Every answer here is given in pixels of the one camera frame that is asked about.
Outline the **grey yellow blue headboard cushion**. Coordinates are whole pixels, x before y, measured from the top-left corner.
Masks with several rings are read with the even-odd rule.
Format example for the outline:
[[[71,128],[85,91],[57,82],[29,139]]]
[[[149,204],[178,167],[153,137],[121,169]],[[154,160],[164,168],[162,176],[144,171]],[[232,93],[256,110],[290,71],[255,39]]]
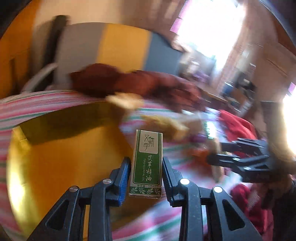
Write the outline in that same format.
[[[99,22],[67,25],[57,46],[54,84],[58,89],[71,89],[69,74],[94,63],[121,72],[178,75],[181,56],[161,35],[145,29]]]

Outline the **gold metal tray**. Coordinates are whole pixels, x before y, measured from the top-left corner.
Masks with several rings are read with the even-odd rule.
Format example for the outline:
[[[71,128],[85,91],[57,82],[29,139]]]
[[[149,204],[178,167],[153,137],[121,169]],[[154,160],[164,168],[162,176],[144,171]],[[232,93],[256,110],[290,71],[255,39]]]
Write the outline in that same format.
[[[87,188],[108,178],[132,147],[119,125],[126,110],[105,101],[33,118],[13,128],[8,154],[8,193],[26,240],[71,187]],[[117,213],[116,227],[152,207],[151,199],[128,195]],[[83,239],[88,240],[90,207],[86,206]]]

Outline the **maroon jacket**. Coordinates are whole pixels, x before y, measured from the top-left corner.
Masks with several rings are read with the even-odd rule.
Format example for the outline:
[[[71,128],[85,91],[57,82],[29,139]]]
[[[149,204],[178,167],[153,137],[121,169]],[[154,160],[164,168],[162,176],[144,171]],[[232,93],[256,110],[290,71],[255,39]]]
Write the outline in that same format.
[[[95,63],[69,77],[74,90],[93,97],[132,93],[159,101],[177,113],[204,111],[206,107],[196,85],[172,74],[143,70],[123,73],[116,67]]]

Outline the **green essential oil box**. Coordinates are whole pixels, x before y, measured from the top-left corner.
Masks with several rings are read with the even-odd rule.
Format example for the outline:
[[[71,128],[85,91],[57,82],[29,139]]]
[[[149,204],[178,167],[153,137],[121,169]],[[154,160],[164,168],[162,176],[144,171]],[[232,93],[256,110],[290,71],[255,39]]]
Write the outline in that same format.
[[[129,195],[162,196],[163,134],[136,130]]]

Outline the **striped pink green bedsheet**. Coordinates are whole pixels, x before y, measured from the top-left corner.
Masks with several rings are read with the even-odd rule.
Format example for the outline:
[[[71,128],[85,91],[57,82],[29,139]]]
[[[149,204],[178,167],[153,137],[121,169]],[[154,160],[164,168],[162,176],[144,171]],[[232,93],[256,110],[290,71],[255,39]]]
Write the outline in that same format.
[[[1,225],[12,240],[26,240],[10,207],[6,187],[6,161],[13,127],[42,114],[81,104],[98,102],[74,91],[41,91],[22,93],[1,99]],[[193,159],[189,141],[164,143],[164,156],[182,175],[197,185],[211,188],[211,171],[200,167]],[[115,240],[178,240],[180,208],[172,208],[166,199],[160,200],[132,223],[113,233]]]

